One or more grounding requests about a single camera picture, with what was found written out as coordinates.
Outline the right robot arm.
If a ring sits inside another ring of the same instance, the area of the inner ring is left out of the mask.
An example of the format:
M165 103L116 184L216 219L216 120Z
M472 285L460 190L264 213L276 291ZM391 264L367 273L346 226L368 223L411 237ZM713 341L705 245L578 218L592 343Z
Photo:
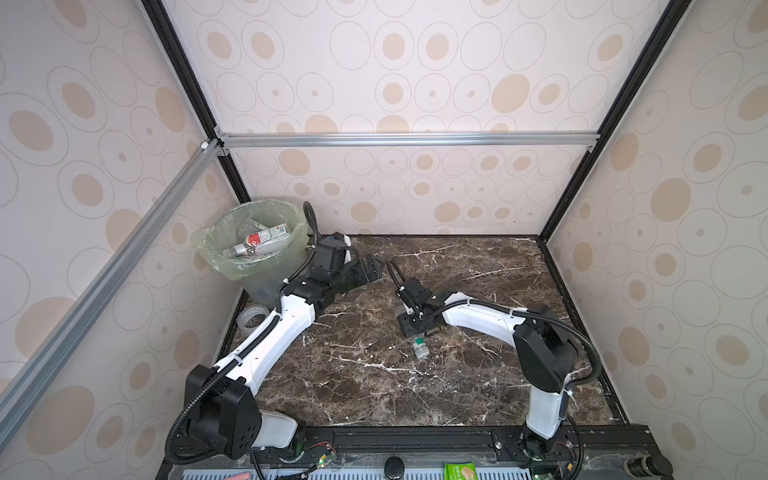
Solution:
M530 385L523 438L548 442L555 437L565 419L579 353L573 335L551 309L516 310L461 292L436 294L415 278L398 286L396 294L402 303L397 321L407 337L449 325L511 345Z

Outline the clear bottle green neck band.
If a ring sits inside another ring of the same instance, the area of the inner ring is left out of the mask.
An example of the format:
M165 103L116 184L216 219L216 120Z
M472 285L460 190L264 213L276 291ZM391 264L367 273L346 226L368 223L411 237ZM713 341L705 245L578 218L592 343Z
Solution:
M410 342L418 360L426 359L430 355L430 350L423 335L411 337Z

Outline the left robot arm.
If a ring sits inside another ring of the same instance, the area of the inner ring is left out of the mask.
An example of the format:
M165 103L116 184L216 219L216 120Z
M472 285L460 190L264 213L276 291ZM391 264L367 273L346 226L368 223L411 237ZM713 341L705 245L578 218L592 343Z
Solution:
M316 241L304 266L281 284L262 324L215 365L198 365L189 373L185 406L168 433L166 457L189 464L217 454L237 459L254 448L299 455L299 421L260 410L256 396L292 342L337 296L379 280L381 267L375 256L360 255L345 235Z

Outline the clear bottle green label grey cap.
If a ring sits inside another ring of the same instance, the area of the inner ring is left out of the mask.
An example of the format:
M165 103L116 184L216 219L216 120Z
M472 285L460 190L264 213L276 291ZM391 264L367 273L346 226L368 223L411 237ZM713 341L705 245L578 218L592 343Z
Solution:
M246 221L236 231L237 243L222 251L227 259L263 257L283 249L290 240L286 224L266 227L258 222Z

